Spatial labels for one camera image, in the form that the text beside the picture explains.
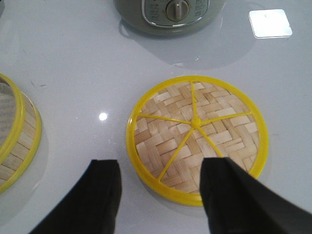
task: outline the yellow plastic spoke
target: yellow plastic spoke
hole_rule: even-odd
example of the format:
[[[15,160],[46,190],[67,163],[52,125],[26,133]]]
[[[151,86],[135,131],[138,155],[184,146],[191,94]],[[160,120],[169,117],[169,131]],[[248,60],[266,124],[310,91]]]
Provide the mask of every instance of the yellow plastic spoke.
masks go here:
[[[158,180],[160,181],[162,179],[162,177],[165,175],[166,171],[168,170],[168,168],[170,167],[170,165],[172,164],[172,162],[174,161],[174,159],[176,158],[177,154],[180,152],[181,148],[183,147],[183,145],[185,144],[185,142],[187,141],[187,139],[190,137],[190,135],[192,134],[192,132],[194,131],[194,128],[192,128],[187,135],[185,136],[185,138],[182,140],[182,142],[179,144],[178,148],[176,149],[174,155],[172,155],[172,157],[170,158],[170,160],[168,161],[168,163],[166,164],[165,168],[161,171],[160,175],[158,176]]]
[[[222,153],[219,151],[219,149],[216,147],[216,145],[210,140],[210,138],[205,134],[204,130],[201,128],[198,128],[199,132],[203,135],[203,137],[208,141],[208,143],[212,146],[214,151],[219,157],[223,157]]]
[[[252,112],[244,112],[244,113],[237,113],[237,114],[232,114],[232,115],[227,115],[227,116],[220,116],[218,118],[212,118],[212,119],[204,120],[201,122],[201,125],[205,125],[207,123],[212,123],[212,122],[217,122],[219,120],[223,120],[223,119],[227,119],[227,118],[247,116],[247,115],[251,115],[251,114],[252,114]]]
[[[192,93],[193,114],[194,114],[194,117],[197,117],[195,88],[194,88],[193,82],[191,82],[191,93]]]
[[[157,118],[157,119],[172,121],[172,122],[177,122],[177,123],[191,124],[191,122],[188,122],[188,121],[174,119],[174,118],[167,118],[163,116],[153,116],[153,115],[147,115],[147,114],[141,114],[141,113],[139,113],[138,116],[146,117],[146,118]]]

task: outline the rice cooker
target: rice cooker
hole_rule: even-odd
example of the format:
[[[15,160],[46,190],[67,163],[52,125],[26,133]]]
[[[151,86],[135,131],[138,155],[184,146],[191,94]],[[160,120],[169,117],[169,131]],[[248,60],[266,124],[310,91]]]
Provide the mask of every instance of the rice cooker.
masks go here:
[[[226,0],[115,0],[124,21],[156,35],[180,35],[212,21]]]

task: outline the bamboo steamer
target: bamboo steamer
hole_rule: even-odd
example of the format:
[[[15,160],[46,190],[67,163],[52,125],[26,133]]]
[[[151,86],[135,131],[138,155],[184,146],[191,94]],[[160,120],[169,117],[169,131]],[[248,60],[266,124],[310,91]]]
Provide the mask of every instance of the bamboo steamer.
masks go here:
[[[16,84],[0,74],[0,193],[27,169],[40,137],[38,110]]]
[[[205,157],[230,157],[258,177],[269,147],[264,119],[240,90],[215,78],[185,76],[148,91],[127,125],[127,149],[139,177],[174,202],[202,206]]]

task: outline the yellow plastic rim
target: yellow plastic rim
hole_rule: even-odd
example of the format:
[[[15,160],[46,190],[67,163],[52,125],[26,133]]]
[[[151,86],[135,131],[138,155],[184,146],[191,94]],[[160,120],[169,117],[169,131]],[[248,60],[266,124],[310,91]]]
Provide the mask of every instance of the yellow plastic rim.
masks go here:
[[[25,100],[24,95],[17,85],[13,83],[8,77],[6,77],[3,74],[0,74],[0,78],[3,79],[12,89],[15,100],[16,100],[16,115],[12,124],[11,132],[9,133],[7,139],[0,147],[0,163],[3,163],[5,159],[8,157],[8,155],[11,153],[12,149],[16,145],[22,130],[24,128],[25,124],[25,118],[26,118],[26,106],[25,106]],[[31,148],[25,157],[23,163],[18,167],[18,169],[12,174],[12,176],[0,186],[0,193],[3,193],[5,190],[7,190],[9,187],[12,186],[24,173],[24,171],[27,169],[31,161],[33,160],[33,157],[36,154],[36,151],[39,147],[40,139],[41,139],[41,117],[39,114],[39,111],[35,107],[35,105],[31,102],[34,112],[35,112],[35,119],[36,119],[36,129],[35,129],[35,135],[34,139],[31,145]]]
[[[146,169],[144,164],[142,163],[137,153],[136,144],[135,144],[135,127],[137,123],[137,117],[142,116],[142,114],[140,114],[142,107],[158,91],[168,86],[181,83],[181,82],[189,82],[191,84],[192,89],[194,88],[194,86],[192,85],[193,82],[205,82],[205,83],[210,83],[213,85],[220,86],[221,88],[224,88],[228,90],[229,92],[233,93],[234,95],[236,95],[249,108],[250,111],[248,113],[243,113],[243,114],[253,115],[255,122],[257,124],[257,127],[258,127],[258,134],[259,134],[259,147],[257,151],[257,157],[252,168],[249,170],[249,174],[255,178],[257,178],[260,175],[265,165],[266,159],[267,159],[268,149],[269,149],[268,132],[267,132],[264,119],[261,113],[259,112],[258,108],[256,107],[256,105],[244,93],[242,93],[240,90],[238,90],[234,86],[226,82],[223,82],[221,80],[215,79],[215,78],[204,77],[204,76],[177,77],[177,78],[170,79],[170,80],[167,80],[163,83],[156,85],[154,88],[149,90],[144,96],[141,97],[141,99],[135,105],[132,113],[130,114],[128,124],[127,124],[127,132],[126,132],[127,149],[128,149],[129,158],[133,164],[133,167],[135,168],[139,177],[144,181],[144,183],[146,183],[151,189],[153,189],[156,193],[160,194],[161,196],[171,201],[183,204],[183,205],[202,206],[202,199],[199,194],[189,194],[189,193],[175,190],[161,183],[160,179],[153,177],[151,173]],[[193,99],[194,112],[196,112],[194,94],[193,94],[192,99]],[[226,117],[230,118],[230,117],[236,117],[240,115],[241,114],[235,114],[235,115],[230,115]],[[219,150],[216,149],[213,145],[212,147],[215,149],[218,156],[222,157],[222,154],[219,152]],[[174,160],[174,156],[172,156],[168,164],[171,164],[173,160]]]

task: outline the white countertop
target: white countertop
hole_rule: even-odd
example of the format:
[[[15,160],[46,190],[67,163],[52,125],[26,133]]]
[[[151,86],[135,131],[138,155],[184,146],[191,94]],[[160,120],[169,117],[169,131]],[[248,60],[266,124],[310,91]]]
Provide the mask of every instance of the white countertop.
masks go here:
[[[27,171],[0,195],[0,233],[31,231],[93,158],[120,163],[116,234],[209,233],[202,208],[143,185],[125,145],[138,99],[182,75],[221,79],[254,101],[270,137],[259,180],[312,212],[312,2],[299,2],[229,0],[203,30],[157,38],[125,25],[112,0],[5,0],[0,73],[36,104],[43,131]],[[256,39],[248,15],[264,9],[283,9],[292,35]]]

